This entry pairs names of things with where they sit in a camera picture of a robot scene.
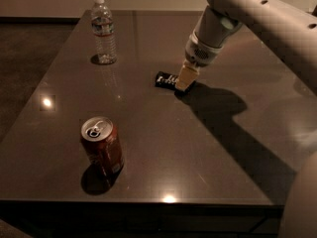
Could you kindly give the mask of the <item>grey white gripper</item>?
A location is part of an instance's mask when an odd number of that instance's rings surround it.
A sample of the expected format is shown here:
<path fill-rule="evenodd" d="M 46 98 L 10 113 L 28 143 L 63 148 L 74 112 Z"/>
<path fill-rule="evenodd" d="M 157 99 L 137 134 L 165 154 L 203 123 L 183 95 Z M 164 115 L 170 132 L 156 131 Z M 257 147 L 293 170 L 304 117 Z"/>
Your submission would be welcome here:
<path fill-rule="evenodd" d="M 185 46 L 185 61 L 179 72 L 175 88 L 185 91 L 199 76 L 200 67 L 210 64 L 220 54 L 229 37 L 238 32 L 242 24 L 207 6 Z"/>

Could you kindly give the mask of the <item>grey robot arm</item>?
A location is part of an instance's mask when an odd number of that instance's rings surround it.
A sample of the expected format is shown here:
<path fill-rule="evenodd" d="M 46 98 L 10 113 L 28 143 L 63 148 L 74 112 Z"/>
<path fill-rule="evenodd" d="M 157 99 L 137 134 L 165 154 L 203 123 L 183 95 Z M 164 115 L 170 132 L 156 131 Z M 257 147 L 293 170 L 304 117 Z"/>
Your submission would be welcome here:
<path fill-rule="evenodd" d="M 311 90 L 317 88 L 316 17 L 279 0 L 207 0 L 189 37 L 176 88 L 186 90 L 246 25 Z M 317 237 L 317 152 L 302 165 L 289 191 L 278 238 Z"/>

